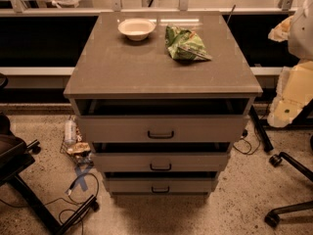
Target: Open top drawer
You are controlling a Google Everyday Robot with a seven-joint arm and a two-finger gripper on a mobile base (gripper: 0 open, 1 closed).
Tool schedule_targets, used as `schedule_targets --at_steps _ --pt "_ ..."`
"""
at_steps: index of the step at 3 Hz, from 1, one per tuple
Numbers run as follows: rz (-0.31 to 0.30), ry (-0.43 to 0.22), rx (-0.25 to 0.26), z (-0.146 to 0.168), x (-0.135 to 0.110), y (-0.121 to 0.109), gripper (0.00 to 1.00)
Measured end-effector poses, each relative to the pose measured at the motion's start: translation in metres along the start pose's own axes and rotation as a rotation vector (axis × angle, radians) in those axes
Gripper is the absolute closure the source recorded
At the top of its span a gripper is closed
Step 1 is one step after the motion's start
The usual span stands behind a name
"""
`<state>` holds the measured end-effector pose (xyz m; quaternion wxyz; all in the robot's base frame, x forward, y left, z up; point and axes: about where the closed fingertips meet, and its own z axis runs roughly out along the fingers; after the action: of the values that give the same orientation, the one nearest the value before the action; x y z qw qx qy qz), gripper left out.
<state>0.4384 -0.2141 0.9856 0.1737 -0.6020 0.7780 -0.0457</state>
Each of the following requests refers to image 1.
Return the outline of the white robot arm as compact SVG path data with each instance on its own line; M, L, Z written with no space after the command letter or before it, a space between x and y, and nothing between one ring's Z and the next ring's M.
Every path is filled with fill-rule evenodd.
M313 60L313 0L303 5L268 34L270 40L288 42L289 52L301 60Z

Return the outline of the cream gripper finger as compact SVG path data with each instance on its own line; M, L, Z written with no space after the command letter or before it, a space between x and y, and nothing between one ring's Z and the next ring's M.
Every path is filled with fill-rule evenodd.
M268 34L270 40L276 42L286 41L289 37L292 17L288 17L272 28Z

